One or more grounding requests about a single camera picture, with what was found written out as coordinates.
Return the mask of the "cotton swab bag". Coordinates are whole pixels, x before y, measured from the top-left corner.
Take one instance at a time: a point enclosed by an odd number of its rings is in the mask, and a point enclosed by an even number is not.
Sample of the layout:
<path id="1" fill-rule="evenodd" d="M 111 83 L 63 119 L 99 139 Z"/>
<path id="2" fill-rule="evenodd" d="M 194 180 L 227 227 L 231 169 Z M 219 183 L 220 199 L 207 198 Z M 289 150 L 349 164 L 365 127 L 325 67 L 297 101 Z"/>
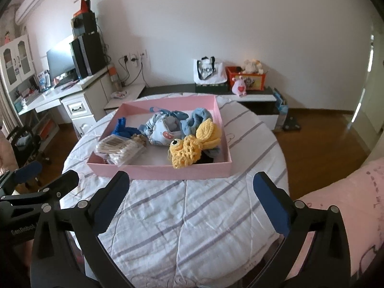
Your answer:
<path id="1" fill-rule="evenodd" d="M 132 139 L 116 135 L 103 138 L 94 149 L 94 153 L 98 157 L 119 167 L 134 162 L 145 151 L 146 147 Z"/>

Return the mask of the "blue knitted cloth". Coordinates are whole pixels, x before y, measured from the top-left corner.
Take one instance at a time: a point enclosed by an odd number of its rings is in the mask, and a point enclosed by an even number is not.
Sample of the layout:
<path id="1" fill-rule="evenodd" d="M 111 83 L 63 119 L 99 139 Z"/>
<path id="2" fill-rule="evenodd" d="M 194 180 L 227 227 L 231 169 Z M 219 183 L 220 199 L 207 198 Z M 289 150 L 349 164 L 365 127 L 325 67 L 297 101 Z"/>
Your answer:
<path id="1" fill-rule="evenodd" d="M 118 119 L 118 122 L 114 127 L 112 135 L 116 135 L 123 138 L 132 138 L 134 135 L 141 135 L 141 132 L 135 127 L 126 126 L 126 118 L 121 117 Z"/>

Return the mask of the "yellow crochet fish toy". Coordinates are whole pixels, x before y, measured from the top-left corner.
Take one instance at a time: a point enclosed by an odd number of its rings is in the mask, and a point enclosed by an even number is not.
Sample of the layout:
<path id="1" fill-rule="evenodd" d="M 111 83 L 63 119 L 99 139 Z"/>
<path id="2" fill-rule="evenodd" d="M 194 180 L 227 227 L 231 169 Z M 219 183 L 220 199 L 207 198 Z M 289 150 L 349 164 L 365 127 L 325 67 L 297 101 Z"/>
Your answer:
<path id="1" fill-rule="evenodd" d="M 209 118 L 198 126 L 195 135 L 174 139 L 168 149 L 173 168 L 181 169 L 195 164 L 204 150 L 218 147 L 221 137 L 221 128 Z"/>

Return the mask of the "cartoon print baby garment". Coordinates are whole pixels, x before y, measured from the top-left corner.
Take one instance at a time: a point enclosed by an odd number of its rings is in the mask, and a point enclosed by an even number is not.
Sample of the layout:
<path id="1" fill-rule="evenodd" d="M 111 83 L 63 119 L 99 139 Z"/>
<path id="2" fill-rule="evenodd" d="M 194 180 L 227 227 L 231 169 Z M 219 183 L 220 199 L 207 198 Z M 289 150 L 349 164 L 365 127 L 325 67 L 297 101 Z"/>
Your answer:
<path id="1" fill-rule="evenodd" d="M 139 131 L 156 146 L 169 146 L 175 139 L 182 139 L 181 121 L 187 120 L 189 115 L 182 111 L 169 111 L 163 108 L 150 107 L 152 117 L 139 126 Z"/>

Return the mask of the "light blue plush cloth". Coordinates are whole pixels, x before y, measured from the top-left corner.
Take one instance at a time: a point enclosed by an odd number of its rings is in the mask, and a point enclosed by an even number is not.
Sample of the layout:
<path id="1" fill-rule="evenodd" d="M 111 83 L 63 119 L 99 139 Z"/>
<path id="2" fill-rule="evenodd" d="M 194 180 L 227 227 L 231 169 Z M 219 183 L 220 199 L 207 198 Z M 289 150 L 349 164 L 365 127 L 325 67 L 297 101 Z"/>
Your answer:
<path id="1" fill-rule="evenodd" d="M 196 108 L 186 119 L 180 121 L 182 137 L 196 135 L 197 129 L 207 119 L 212 119 L 212 115 L 206 108 Z"/>

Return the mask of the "black chair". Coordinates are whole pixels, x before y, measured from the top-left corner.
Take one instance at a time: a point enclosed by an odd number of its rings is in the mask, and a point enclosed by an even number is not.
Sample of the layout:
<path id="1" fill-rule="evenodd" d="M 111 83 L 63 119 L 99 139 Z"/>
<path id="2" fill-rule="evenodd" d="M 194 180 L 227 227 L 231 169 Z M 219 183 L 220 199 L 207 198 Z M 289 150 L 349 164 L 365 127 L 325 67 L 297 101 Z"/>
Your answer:
<path id="1" fill-rule="evenodd" d="M 34 134 L 29 126 L 15 127 L 6 138 L 10 141 L 18 166 L 23 167 L 39 154 L 41 137 Z"/>

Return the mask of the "small beige plush toy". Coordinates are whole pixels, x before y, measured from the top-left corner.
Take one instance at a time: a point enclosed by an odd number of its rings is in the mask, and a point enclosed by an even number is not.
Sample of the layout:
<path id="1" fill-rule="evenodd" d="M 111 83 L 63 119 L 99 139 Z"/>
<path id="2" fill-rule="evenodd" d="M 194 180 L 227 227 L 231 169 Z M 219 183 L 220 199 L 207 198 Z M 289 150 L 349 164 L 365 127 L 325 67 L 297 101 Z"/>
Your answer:
<path id="1" fill-rule="evenodd" d="M 142 135 L 142 134 L 133 134 L 131 136 L 131 139 L 139 144 L 141 144 L 142 146 L 146 147 L 146 143 L 147 143 L 147 138 Z"/>

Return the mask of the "white desk with drawers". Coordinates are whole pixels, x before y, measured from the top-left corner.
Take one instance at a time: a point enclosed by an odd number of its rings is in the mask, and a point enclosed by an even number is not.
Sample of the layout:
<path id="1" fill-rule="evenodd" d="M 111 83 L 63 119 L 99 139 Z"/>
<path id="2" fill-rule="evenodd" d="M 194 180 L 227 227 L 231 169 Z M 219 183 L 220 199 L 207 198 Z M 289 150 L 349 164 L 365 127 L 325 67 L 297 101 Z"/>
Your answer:
<path id="1" fill-rule="evenodd" d="M 94 75 L 82 79 L 74 86 L 60 86 L 37 95 L 19 115 L 35 110 L 38 113 L 59 106 L 64 107 L 77 133 L 82 137 L 98 120 L 106 115 L 104 107 L 109 103 L 113 84 L 109 71 L 114 66 L 105 66 Z"/>

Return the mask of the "computer monitor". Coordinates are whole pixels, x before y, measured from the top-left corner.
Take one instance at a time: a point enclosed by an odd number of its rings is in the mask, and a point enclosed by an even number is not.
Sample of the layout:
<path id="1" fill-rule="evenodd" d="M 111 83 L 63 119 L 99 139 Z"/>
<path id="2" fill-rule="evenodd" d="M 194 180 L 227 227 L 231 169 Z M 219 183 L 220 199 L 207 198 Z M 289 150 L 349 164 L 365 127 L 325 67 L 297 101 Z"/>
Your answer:
<path id="1" fill-rule="evenodd" d="M 69 44 L 65 44 L 64 46 L 60 46 L 58 48 L 51 48 L 47 52 L 47 60 L 51 80 L 54 80 L 58 76 L 75 69 L 71 47 Z"/>

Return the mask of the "orange toy storage box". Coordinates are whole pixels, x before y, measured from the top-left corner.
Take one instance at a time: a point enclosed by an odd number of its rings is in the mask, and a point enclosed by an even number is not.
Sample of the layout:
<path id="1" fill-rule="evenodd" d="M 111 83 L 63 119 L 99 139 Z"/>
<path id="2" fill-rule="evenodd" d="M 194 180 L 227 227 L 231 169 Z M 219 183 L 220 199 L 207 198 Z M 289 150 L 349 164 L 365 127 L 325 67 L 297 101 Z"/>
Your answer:
<path id="1" fill-rule="evenodd" d="M 264 90 L 266 77 L 265 73 L 242 73 L 242 69 L 239 66 L 226 66 L 225 71 L 227 74 L 228 85 L 230 88 L 232 88 L 234 85 L 234 81 L 232 80 L 233 78 L 239 80 L 240 77 L 243 77 L 247 90 Z"/>

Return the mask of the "pink plush toy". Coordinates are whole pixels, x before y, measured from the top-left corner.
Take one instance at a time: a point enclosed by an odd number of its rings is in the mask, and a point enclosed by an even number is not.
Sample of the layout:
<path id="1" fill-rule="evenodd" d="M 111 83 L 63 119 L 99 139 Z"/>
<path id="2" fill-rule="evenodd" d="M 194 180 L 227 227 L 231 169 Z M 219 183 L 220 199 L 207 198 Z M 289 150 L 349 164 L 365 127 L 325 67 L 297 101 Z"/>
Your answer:
<path id="1" fill-rule="evenodd" d="M 232 93 L 237 97 L 243 97 L 247 95 L 247 86 L 242 76 L 232 78 Z"/>

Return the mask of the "white plush bear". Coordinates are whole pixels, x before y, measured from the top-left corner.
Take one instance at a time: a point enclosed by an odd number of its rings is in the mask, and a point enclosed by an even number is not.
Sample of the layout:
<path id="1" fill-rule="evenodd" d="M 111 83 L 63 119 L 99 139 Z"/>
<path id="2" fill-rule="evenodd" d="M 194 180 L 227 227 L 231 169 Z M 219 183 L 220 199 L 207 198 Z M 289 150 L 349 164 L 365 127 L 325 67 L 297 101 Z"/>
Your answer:
<path id="1" fill-rule="evenodd" d="M 259 74 L 262 75 L 264 73 L 263 65 L 259 60 L 245 60 L 243 62 L 242 73 L 243 74 Z"/>

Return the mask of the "white tote bag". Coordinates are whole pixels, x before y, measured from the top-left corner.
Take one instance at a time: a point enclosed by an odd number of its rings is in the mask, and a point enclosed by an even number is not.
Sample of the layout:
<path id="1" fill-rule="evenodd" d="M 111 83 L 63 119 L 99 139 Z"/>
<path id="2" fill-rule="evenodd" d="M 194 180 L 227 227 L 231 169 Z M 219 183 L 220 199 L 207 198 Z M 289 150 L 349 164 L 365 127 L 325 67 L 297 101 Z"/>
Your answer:
<path id="1" fill-rule="evenodd" d="M 225 64 L 215 57 L 193 61 L 193 80 L 197 85 L 223 84 L 227 81 Z"/>

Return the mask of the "black box on tower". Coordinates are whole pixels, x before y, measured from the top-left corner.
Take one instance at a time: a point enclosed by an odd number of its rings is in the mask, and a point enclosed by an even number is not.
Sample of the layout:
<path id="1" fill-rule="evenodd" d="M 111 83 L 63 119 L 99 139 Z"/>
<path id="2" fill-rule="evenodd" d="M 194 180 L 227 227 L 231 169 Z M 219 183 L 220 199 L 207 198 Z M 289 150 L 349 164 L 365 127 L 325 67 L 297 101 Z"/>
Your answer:
<path id="1" fill-rule="evenodd" d="M 73 15 L 71 26 L 74 38 L 97 31 L 96 15 L 90 9 L 90 0 L 81 0 L 80 10 Z"/>

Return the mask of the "wall power outlets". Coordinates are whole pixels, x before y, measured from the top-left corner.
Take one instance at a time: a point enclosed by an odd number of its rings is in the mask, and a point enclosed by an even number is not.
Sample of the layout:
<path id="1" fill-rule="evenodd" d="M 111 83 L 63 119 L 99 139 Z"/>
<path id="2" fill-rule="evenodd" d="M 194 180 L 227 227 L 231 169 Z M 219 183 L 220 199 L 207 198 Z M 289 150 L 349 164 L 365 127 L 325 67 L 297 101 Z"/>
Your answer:
<path id="1" fill-rule="evenodd" d="M 143 51 L 137 51 L 136 53 L 128 53 L 127 55 L 124 55 L 124 58 L 128 60 L 130 64 L 137 67 L 141 63 L 144 64 L 145 61 L 149 59 L 147 50 Z"/>

